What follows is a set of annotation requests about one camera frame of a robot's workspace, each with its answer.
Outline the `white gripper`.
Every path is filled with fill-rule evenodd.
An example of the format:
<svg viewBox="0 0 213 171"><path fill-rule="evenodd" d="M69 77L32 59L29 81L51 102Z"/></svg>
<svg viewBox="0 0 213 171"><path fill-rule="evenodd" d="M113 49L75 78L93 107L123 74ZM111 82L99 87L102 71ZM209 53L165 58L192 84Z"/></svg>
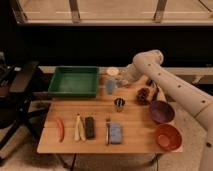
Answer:
<svg viewBox="0 0 213 171"><path fill-rule="evenodd" d="M121 76L124 80L134 83L139 80L140 72L133 64L129 64L121 71Z"/></svg>

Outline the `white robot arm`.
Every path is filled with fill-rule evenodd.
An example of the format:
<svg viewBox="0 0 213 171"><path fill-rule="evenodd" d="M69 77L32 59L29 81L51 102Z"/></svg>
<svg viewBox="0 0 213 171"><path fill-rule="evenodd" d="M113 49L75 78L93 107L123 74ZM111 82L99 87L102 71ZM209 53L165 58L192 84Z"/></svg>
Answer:
<svg viewBox="0 0 213 171"><path fill-rule="evenodd" d="M163 69L163 60L160 50L138 53L122 76L133 84L145 74L197 120L207 132L199 171L213 171L213 96Z"/></svg>

